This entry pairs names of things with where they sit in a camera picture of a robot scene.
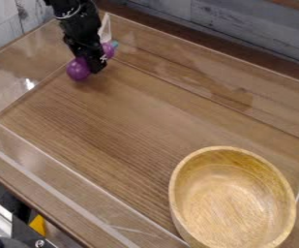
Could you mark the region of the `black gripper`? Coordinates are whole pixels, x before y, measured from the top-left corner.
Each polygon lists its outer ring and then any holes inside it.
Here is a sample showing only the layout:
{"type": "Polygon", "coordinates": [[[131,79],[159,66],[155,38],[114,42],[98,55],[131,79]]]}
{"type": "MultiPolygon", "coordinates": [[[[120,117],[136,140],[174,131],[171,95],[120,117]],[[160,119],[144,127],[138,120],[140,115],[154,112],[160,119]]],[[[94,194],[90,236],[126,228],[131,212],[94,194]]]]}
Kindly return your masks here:
{"type": "Polygon", "coordinates": [[[102,20],[95,4],[55,4],[55,19],[64,33],[64,43],[75,57],[83,57],[90,72],[96,74],[107,66],[99,29],[102,20]]]}

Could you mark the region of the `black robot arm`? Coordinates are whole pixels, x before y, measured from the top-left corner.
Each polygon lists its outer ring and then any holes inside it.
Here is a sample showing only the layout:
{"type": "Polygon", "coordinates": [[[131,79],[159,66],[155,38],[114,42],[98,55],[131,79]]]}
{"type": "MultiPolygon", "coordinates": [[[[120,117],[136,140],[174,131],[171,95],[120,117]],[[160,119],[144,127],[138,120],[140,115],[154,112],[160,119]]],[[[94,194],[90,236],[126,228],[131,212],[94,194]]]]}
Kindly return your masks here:
{"type": "Polygon", "coordinates": [[[43,1],[52,7],[72,55],[84,59],[90,72],[96,74],[107,66],[107,61],[99,35],[102,20],[94,0],[43,1]]]}

